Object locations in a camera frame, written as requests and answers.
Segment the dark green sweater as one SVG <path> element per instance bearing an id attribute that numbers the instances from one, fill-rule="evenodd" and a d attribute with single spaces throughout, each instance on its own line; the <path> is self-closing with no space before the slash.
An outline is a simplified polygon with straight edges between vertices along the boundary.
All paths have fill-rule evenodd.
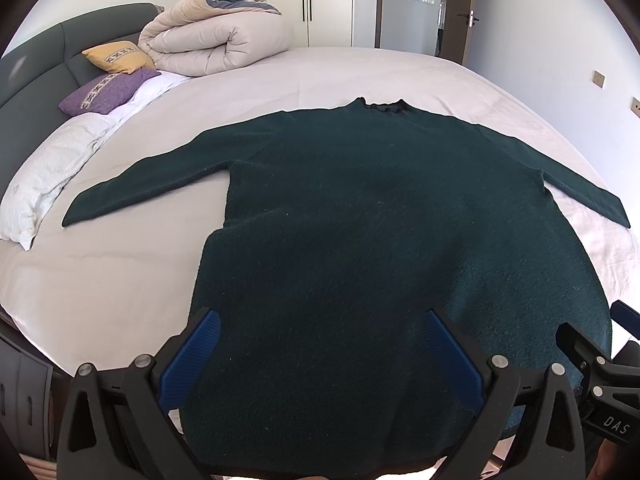
<path id="1" fill-rule="evenodd" d="M 630 226 L 613 194 L 525 143 L 404 102 L 356 100 L 199 134 L 79 194 L 64 224 L 230 176 L 192 309 L 221 337 L 180 411 L 216 471 L 346 479 L 427 466 L 473 413 L 426 348 L 444 310 L 515 364 L 562 360 L 569 322 L 611 344 L 608 300 L 561 191 Z"/>

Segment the grey bedside cabinet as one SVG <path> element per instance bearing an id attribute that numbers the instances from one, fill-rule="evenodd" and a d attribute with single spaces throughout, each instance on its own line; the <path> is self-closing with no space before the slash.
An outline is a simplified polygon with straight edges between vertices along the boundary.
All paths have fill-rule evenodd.
<path id="1" fill-rule="evenodd" d="M 17 452 L 56 460 L 69 388 L 69 374 L 1 323 L 1 426 Z"/>

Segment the white bed sheet mattress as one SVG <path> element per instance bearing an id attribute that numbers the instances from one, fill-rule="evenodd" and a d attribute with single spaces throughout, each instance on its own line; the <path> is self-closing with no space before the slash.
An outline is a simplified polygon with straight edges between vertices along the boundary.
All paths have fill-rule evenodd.
<path id="1" fill-rule="evenodd" d="M 438 58 L 309 49 L 157 92 L 31 248 L 2 244 L 1 303 L 69 371 L 205 306 L 237 354 L 398 353 L 441 307 L 535 365 L 563 322 L 611 347 L 632 258 L 620 200 L 509 93 Z"/>

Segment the white pillow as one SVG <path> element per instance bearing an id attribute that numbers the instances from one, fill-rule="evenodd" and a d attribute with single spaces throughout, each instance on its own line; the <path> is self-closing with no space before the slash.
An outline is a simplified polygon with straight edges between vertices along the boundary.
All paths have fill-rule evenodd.
<path id="1" fill-rule="evenodd" d="M 20 245 L 28 252 L 42 220 L 63 188 L 117 129 L 164 93 L 189 80 L 187 76 L 164 70 L 159 72 L 160 76 L 145 81 L 128 102 L 111 113 L 66 115 L 66 122 L 23 162 L 4 192 L 1 201 L 2 240 Z"/>

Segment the purple patterned cushion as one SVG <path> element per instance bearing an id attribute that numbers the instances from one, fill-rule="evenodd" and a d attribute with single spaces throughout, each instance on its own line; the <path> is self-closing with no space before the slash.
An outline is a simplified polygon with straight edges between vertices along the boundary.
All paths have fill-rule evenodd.
<path id="1" fill-rule="evenodd" d="M 157 76 L 160 76 L 158 70 L 147 67 L 131 74 L 101 75 L 62 99 L 58 108 L 70 117 L 86 113 L 106 115 L 128 102 L 145 81 Z"/>

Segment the dark brown door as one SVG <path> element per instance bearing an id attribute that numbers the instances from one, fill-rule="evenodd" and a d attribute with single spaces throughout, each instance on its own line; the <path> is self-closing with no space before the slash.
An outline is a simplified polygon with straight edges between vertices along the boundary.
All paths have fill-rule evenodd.
<path id="1" fill-rule="evenodd" d="M 447 0 L 439 56 L 462 65 L 466 44 L 473 26 L 478 22 L 474 10 L 475 0 Z"/>

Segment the dark grey upholstered headboard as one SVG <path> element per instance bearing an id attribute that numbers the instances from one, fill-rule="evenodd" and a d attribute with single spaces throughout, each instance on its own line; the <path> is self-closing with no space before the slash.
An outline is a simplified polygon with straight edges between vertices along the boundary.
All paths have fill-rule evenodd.
<path id="1" fill-rule="evenodd" d="M 109 6 L 62 21 L 1 59 L 1 188 L 67 116 L 58 103 L 103 74 L 85 50 L 118 40 L 137 42 L 158 14 L 152 3 Z"/>

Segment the yellow patterned cushion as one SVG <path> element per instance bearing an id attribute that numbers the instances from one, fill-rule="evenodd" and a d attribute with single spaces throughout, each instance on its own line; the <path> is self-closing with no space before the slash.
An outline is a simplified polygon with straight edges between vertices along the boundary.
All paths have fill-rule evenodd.
<path id="1" fill-rule="evenodd" d="M 129 40 L 109 42 L 82 51 L 94 66 L 110 74 L 132 74 L 140 68 L 154 70 L 149 55 Z"/>

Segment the rolled beige duvet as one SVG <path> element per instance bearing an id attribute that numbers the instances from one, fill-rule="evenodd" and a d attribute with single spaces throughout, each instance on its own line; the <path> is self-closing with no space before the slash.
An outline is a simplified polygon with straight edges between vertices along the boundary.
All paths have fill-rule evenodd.
<path id="1" fill-rule="evenodd" d="M 138 39 L 156 68 L 188 77 L 246 67 L 293 44 L 291 24 L 264 0 L 181 0 Z"/>

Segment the wall switch plate near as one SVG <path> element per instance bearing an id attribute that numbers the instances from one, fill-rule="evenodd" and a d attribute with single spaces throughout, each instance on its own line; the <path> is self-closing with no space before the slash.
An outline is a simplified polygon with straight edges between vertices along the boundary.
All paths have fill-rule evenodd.
<path id="1" fill-rule="evenodd" d="M 640 101 L 638 99 L 632 98 L 631 110 L 634 112 L 635 115 L 640 117 Z"/>

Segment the wall switch plate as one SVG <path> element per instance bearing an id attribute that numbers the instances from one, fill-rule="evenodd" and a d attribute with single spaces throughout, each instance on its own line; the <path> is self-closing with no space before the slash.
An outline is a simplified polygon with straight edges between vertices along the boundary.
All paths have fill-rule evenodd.
<path id="1" fill-rule="evenodd" d="M 634 112 L 635 115 L 640 117 L 640 101 L 638 99 L 632 98 L 631 110 Z"/>
<path id="2" fill-rule="evenodd" d="M 597 70 L 595 70 L 592 74 L 592 82 L 596 84 L 599 88 L 602 88 L 604 86 L 605 76 L 600 72 L 598 72 Z"/>

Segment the wall switch plate far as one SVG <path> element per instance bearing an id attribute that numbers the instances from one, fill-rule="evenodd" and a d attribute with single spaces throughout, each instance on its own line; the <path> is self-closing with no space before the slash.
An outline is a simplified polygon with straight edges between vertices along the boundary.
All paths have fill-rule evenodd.
<path id="1" fill-rule="evenodd" d="M 595 70 L 592 74 L 592 82 L 596 84 L 599 88 L 602 88 L 604 86 L 605 76 L 600 72 L 598 72 L 597 70 Z"/>

